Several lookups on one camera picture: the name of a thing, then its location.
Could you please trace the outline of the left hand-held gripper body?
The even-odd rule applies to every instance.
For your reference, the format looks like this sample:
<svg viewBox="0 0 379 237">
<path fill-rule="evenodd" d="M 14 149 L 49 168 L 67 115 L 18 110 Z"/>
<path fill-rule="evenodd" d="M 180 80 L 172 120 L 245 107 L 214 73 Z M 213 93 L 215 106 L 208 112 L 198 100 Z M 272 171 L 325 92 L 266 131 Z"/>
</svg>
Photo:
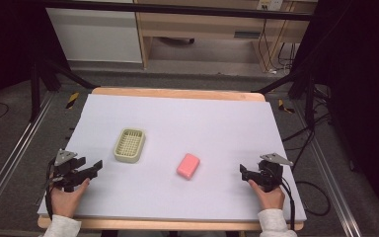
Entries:
<svg viewBox="0 0 379 237">
<path fill-rule="evenodd" d="M 78 168 L 76 167 L 77 153 L 59 149 L 52 164 L 53 175 L 50 178 L 50 185 L 53 188 L 62 188 L 68 193 L 81 184 L 76 181 Z"/>
</svg>

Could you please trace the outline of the white wall socket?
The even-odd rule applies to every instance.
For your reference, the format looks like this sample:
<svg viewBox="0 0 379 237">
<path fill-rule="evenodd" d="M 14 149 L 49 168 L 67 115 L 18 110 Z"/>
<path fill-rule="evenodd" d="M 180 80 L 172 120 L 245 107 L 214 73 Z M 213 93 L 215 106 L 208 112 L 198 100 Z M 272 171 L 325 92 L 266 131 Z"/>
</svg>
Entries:
<svg viewBox="0 0 379 237">
<path fill-rule="evenodd" d="M 259 0 L 257 9 L 265 11 L 279 11 L 283 0 Z"/>
</svg>

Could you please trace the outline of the white cabinet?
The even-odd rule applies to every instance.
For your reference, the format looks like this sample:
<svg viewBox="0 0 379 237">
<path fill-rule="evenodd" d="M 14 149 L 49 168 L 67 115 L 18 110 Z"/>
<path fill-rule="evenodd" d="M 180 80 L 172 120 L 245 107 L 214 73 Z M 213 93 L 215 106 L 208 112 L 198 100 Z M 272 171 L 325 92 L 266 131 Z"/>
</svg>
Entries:
<svg viewBox="0 0 379 237">
<path fill-rule="evenodd" d="M 133 13 L 52 8 L 46 11 L 68 60 L 142 62 Z"/>
</svg>

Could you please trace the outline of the wooden desk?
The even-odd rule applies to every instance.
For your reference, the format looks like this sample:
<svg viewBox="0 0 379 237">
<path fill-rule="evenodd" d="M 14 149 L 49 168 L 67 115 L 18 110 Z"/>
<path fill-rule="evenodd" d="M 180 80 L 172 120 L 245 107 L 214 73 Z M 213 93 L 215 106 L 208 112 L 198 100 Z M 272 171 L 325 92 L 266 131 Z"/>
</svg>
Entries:
<svg viewBox="0 0 379 237">
<path fill-rule="evenodd" d="M 137 4 L 199 6 L 258 10 L 259 0 L 133 0 Z M 283 0 L 278 12 L 314 13 L 318 0 Z M 248 40 L 253 44 L 264 71 L 276 67 L 275 59 L 283 44 L 302 41 L 306 21 L 138 13 L 137 25 L 142 40 L 215 39 Z"/>
</svg>

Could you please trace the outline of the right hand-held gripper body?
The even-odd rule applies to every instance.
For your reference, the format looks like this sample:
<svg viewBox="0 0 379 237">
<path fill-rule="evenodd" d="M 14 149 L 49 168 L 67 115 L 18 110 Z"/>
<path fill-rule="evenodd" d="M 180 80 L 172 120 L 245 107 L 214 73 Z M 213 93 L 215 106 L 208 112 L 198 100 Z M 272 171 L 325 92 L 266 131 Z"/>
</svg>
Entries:
<svg viewBox="0 0 379 237">
<path fill-rule="evenodd" d="M 270 192 L 282 184 L 283 165 L 293 166 L 294 163 L 277 153 L 261 155 L 260 158 L 268 162 L 267 170 L 260 170 L 260 185 L 265 192 Z"/>
</svg>

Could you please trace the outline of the black metal stand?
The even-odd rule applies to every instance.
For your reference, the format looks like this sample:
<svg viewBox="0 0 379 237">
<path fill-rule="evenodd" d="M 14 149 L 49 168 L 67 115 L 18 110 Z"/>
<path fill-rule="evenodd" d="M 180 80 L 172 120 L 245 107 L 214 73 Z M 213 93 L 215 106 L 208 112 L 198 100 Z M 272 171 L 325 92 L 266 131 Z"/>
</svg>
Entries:
<svg viewBox="0 0 379 237">
<path fill-rule="evenodd" d="M 61 84 L 56 77 L 57 74 L 62 74 L 86 89 L 97 88 L 97 85 L 86 81 L 68 68 L 48 58 L 34 59 L 31 65 L 32 113 L 30 121 L 34 121 L 40 113 L 40 83 L 43 83 L 48 91 L 58 91 Z"/>
<path fill-rule="evenodd" d="M 314 128 L 314 110 L 313 110 L 313 100 L 314 100 L 314 89 L 315 89 L 315 80 L 313 75 L 310 72 L 307 72 L 305 69 L 296 69 L 290 72 L 288 75 L 270 83 L 267 86 L 259 90 L 254 90 L 254 93 L 266 94 L 273 89 L 276 89 L 288 82 L 292 82 L 292 85 L 288 91 L 288 96 L 290 99 L 299 99 L 303 93 L 306 93 L 306 102 L 305 102 L 305 112 L 304 119 L 306 124 Z"/>
</svg>

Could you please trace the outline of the pink soap bar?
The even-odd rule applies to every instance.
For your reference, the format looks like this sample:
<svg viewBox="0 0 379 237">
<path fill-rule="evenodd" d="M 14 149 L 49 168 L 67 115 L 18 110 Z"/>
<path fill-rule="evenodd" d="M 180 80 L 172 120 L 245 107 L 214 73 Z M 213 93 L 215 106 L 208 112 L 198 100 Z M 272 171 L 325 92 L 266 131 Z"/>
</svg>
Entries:
<svg viewBox="0 0 379 237">
<path fill-rule="evenodd" d="M 190 180 L 200 164 L 200 159 L 187 153 L 179 164 L 176 172 L 181 177 Z"/>
</svg>

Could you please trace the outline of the person's left hand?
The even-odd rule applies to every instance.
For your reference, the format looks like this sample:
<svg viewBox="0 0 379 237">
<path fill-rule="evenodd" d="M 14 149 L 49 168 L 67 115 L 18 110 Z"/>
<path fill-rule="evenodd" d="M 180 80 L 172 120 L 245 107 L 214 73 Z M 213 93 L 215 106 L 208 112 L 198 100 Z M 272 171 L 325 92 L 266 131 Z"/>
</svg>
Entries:
<svg viewBox="0 0 379 237">
<path fill-rule="evenodd" d="M 72 218 L 80 203 L 82 195 L 90 185 L 90 180 L 86 179 L 77 190 L 67 193 L 59 188 L 53 188 L 50 192 L 52 212 L 54 215 L 60 215 Z"/>
</svg>

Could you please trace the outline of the black frame bar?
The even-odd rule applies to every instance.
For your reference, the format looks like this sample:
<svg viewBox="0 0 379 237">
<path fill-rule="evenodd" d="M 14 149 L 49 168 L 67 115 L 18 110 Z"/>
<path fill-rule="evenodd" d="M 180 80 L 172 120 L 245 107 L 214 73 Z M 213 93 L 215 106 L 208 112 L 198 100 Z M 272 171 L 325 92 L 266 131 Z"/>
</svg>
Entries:
<svg viewBox="0 0 379 237">
<path fill-rule="evenodd" d="M 312 21 L 315 18 L 311 13 L 292 13 L 278 11 L 260 11 L 246 9 L 229 9 L 215 7 L 196 7 L 179 5 L 158 5 L 158 4 L 134 4 L 134 3 L 114 3 L 95 1 L 71 1 L 71 0 L 38 0 L 44 7 L 74 9 L 74 10 L 98 10 L 98 11 L 119 11 L 137 12 L 153 14 L 175 14 L 175 15 L 197 15 L 234 17 L 250 19 L 273 19 L 290 21 Z"/>
</svg>

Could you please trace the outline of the metal floor rail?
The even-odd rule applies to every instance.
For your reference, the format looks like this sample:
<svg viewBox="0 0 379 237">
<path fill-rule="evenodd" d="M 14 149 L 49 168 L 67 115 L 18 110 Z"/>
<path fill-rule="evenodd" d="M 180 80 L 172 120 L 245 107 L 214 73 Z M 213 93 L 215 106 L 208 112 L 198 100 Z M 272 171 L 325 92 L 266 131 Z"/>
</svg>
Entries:
<svg viewBox="0 0 379 237">
<path fill-rule="evenodd" d="M 0 197 L 6 188 L 9 180 L 11 179 L 14 171 L 16 170 L 19 162 L 23 158 L 26 150 L 28 149 L 31 141 L 38 131 L 47 111 L 56 95 L 55 92 L 46 92 L 43 97 L 43 101 L 39 104 L 38 114 L 36 117 L 28 123 L 23 134 L 18 139 L 16 145 L 12 149 L 6 162 L 0 170 Z"/>
<path fill-rule="evenodd" d="M 332 205 L 341 222 L 346 237 L 362 237 L 360 228 L 349 208 L 349 205 L 341 191 L 341 187 L 335 178 L 323 150 L 316 137 L 311 139 L 313 157 L 317 163 L 318 170 L 328 191 Z"/>
</svg>

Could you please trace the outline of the pale green soap dish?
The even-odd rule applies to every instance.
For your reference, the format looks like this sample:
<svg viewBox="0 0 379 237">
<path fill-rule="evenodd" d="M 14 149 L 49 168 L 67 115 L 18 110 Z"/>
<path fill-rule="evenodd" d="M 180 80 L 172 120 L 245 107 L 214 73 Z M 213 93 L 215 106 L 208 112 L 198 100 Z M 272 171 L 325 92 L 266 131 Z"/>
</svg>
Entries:
<svg viewBox="0 0 379 237">
<path fill-rule="evenodd" d="M 114 146 L 114 157 L 119 162 L 136 163 L 145 142 L 145 133 L 137 128 L 124 128 Z"/>
</svg>

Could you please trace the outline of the person's right hand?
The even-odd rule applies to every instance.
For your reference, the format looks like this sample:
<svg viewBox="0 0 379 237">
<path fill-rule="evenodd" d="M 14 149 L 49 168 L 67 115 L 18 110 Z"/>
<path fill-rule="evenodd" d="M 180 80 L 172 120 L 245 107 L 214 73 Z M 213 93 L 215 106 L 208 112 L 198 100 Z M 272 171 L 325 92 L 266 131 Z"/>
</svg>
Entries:
<svg viewBox="0 0 379 237">
<path fill-rule="evenodd" d="M 253 180 L 249 180 L 248 183 L 257 195 L 262 209 L 283 209 L 285 194 L 281 188 L 264 192 Z"/>
</svg>

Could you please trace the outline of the yellow black floor tape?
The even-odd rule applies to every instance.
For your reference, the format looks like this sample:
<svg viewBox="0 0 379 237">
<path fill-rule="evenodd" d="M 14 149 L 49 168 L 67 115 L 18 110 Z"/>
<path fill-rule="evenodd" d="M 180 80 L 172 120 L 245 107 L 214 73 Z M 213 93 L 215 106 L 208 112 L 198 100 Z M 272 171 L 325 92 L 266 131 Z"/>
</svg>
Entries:
<svg viewBox="0 0 379 237">
<path fill-rule="evenodd" d="M 68 103 L 66 104 L 65 109 L 71 109 L 73 105 L 75 104 L 76 100 L 79 97 L 79 92 L 72 93 L 69 97 Z"/>
<path fill-rule="evenodd" d="M 287 107 L 284 105 L 283 100 L 281 100 L 281 99 L 278 100 L 278 109 L 279 109 L 280 111 L 284 111 L 284 112 L 287 112 L 287 113 L 289 113 L 289 114 L 295 114 L 294 109 L 287 108 Z"/>
</svg>

